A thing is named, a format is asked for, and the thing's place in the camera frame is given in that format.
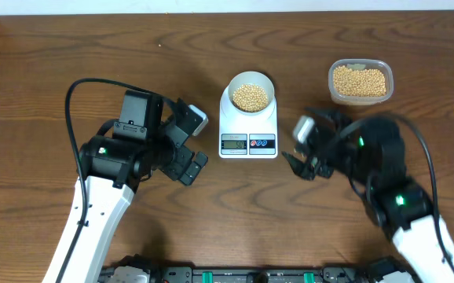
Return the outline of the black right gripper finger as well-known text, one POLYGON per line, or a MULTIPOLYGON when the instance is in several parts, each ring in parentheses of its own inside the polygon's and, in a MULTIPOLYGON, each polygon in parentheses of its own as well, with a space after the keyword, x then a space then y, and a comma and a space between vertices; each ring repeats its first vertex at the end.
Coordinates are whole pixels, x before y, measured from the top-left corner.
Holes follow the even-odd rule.
POLYGON ((283 157, 289 163, 293 173, 304 180, 312 181, 315 179, 315 173, 313 169, 305 162, 292 156, 290 153, 282 152, 283 157))
POLYGON ((306 111, 332 122, 335 126, 349 126, 351 124, 350 117, 334 108, 306 107, 306 111))

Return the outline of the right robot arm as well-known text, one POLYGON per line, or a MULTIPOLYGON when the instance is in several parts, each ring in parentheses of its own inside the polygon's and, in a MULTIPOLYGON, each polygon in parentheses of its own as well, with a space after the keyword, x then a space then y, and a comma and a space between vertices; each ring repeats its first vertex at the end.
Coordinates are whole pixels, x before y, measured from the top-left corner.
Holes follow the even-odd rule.
POLYGON ((454 243, 438 206, 434 163, 424 136, 392 112, 352 120, 330 109, 311 108, 293 130, 293 153, 284 153, 304 180, 347 177, 374 225, 405 259, 380 259, 357 273, 358 282, 454 282, 454 243), (430 175, 425 190, 408 172, 403 123, 422 147, 430 175))

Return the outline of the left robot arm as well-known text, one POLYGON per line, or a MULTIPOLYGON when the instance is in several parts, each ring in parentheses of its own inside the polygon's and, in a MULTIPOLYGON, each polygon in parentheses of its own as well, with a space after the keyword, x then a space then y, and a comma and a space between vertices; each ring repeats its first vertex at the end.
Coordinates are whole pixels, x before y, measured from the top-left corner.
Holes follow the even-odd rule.
POLYGON ((95 282, 138 186, 156 170, 190 186, 208 158, 185 146, 207 115, 182 99, 127 90, 118 119, 77 149, 79 177, 46 282, 95 282))

